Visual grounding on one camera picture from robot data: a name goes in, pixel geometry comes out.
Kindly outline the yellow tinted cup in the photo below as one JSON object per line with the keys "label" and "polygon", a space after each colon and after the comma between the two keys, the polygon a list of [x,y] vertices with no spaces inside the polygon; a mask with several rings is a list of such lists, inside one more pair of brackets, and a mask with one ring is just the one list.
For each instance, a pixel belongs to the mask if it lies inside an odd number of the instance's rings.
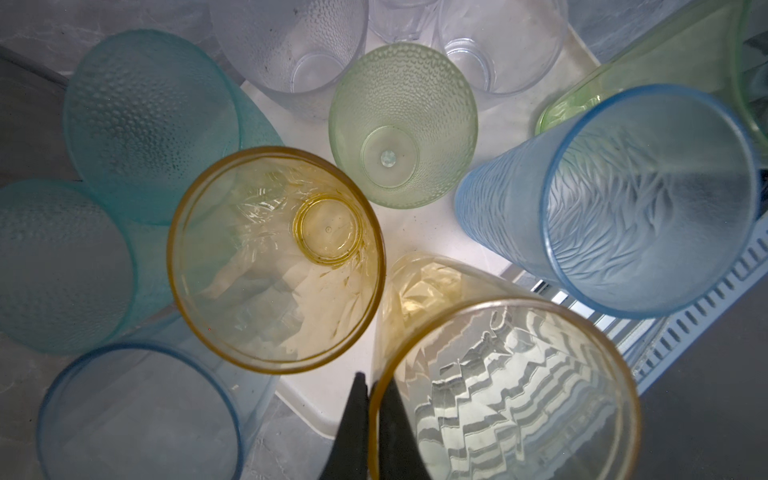
{"label": "yellow tinted cup", "polygon": [[184,193],[167,269],[192,332],[221,358],[287,375],[349,350],[386,278],[378,218],[336,166],[304,150],[229,155]]}

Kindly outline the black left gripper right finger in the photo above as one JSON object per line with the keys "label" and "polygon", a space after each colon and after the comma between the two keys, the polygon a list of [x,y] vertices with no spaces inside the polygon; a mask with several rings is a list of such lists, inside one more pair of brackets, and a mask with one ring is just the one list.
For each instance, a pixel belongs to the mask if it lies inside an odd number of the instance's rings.
{"label": "black left gripper right finger", "polygon": [[388,383],[379,410],[377,456],[380,479],[431,479],[394,380]]}

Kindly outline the teal textured cup front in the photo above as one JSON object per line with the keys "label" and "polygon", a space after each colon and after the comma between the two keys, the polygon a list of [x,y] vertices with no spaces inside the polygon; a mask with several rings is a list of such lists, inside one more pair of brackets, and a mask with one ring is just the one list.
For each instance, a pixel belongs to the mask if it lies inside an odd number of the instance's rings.
{"label": "teal textured cup front", "polygon": [[204,51],[159,30],[130,30],[93,47],[63,107],[69,157],[107,206],[167,225],[191,183],[218,160],[282,140],[249,96]]}

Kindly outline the clear faceted cup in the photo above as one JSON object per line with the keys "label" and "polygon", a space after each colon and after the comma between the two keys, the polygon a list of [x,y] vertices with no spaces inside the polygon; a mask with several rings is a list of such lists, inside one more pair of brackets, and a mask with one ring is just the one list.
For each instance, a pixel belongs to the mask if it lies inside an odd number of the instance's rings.
{"label": "clear faceted cup", "polygon": [[437,0],[371,0],[369,27],[385,43],[419,40]]}

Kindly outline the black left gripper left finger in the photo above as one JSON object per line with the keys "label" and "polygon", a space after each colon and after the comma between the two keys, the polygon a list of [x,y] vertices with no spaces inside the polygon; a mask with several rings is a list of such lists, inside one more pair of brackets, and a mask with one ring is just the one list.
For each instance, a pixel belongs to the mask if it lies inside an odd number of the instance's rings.
{"label": "black left gripper left finger", "polygon": [[368,412],[366,377],[357,372],[320,480],[367,479]]}

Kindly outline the teal textured cup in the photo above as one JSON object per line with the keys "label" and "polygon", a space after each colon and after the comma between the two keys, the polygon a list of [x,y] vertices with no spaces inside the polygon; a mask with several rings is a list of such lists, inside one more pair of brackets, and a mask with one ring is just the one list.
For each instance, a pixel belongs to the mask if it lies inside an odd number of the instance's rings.
{"label": "teal textured cup", "polygon": [[204,51],[159,30],[130,30],[93,47],[63,107],[69,157],[107,206],[167,225],[191,183],[218,160],[282,140],[249,96]]}
{"label": "teal textured cup", "polygon": [[172,302],[167,237],[167,227],[114,214],[80,183],[3,187],[2,333],[56,355],[113,341]]}

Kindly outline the green tinted cup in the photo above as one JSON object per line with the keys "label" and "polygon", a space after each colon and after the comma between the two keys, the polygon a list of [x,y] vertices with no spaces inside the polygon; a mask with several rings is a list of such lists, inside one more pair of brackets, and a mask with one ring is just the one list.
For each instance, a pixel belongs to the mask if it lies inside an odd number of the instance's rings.
{"label": "green tinted cup", "polygon": [[767,3],[692,1],[547,106],[537,134],[647,84],[709,93],[737,113],[767,156]]}

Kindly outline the light blue cup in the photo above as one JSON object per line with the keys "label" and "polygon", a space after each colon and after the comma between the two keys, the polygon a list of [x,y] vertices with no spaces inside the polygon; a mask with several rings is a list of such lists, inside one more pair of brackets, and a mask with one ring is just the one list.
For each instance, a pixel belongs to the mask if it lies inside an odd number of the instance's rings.
{"label": "light blue cup", "polygon": [[743,253],[760,200],[756,148],[699,90],[635,87],[471,170],[464,232],[589,308],[666,316]]}
{"label": "light blue cup", "polygon": [[277,377],[210,350],[185,320],[145,325],[73,361],[39,410],[47,479],[238,479]]}

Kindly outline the yellow-brown tinted cup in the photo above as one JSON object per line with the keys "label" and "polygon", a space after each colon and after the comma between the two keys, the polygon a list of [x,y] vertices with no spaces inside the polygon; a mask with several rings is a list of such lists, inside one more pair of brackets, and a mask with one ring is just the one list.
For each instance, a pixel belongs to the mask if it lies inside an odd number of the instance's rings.
{"label": "yellow-brown tinted cup", "polygon": [[455,259],[412,252],[387,276],[375,337],[368,468],[394,380],[431,479],[628,479],[636,384],[577,313]]}

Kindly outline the light green cup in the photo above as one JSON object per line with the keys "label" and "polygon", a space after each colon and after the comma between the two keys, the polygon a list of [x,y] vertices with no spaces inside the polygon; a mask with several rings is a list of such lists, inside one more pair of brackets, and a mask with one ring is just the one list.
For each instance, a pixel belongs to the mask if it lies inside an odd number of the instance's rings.
{"label": "light green cup", "polygon": [[373,203],[425,206],[465,175],[478,138],[470,84],[443,54],[385,45],[343,76],[328,118],[336,165]]}

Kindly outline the clear textured cup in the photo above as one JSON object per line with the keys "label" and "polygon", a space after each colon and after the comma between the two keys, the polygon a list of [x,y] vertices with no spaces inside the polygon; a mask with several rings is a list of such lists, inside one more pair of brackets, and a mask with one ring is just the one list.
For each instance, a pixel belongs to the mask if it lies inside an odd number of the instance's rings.
{"label": "clear textured cup", "polygon": [[218,0],[214,33],[232,66],[295,115],[328,118],[336,86],[364,53],[363,0]]}

